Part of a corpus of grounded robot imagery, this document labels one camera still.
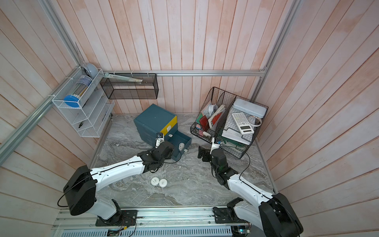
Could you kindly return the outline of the yellow top drawer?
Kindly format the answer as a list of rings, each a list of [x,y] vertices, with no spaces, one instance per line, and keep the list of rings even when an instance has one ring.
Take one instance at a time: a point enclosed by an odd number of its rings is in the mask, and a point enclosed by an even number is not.
[[[165,125],[165,127],[161,130],[161,133],[166,137],[170,134],[175,133],[178,130],[178,119],[175,115],[174,118]]]

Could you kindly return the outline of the white oval earphone case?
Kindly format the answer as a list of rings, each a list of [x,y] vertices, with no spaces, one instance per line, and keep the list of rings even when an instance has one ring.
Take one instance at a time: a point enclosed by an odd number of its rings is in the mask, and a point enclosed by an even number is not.
[[[185,149],[185,144],[184,144],[184,143],[180,143],[180,144],[179,144],[179,147],[178,147],[178,150],[179,150],[180,152],[182,152],[184,149]]]

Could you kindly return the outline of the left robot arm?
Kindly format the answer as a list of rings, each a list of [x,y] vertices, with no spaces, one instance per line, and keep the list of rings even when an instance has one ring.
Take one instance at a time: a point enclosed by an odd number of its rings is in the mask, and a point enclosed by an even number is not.
[[[123,212],[117,201],[103,199],[98,196],[98,192],[124,178],[157,171],[166,160],[171,159],[176,150],[177,147],[170,142],[162,141],[155,148],[113,165],[93,169],[79,167],[63,188],[63,197],[70,214],[93,214],[109,226],[123,223]]]

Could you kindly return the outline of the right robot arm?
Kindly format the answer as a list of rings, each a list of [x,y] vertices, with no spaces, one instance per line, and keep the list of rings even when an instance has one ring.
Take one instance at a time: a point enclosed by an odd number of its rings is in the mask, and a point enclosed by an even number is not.
[[[288,199],[281,193],[259,189],[231,168],[224,149],[213,144],[211,149],[198,147],[198,156],[211,165],[211,172],[220,185],[240,195],[227,204],[227,218],[240,220],[259,228],[266,237],[299,237],[304,227]]]

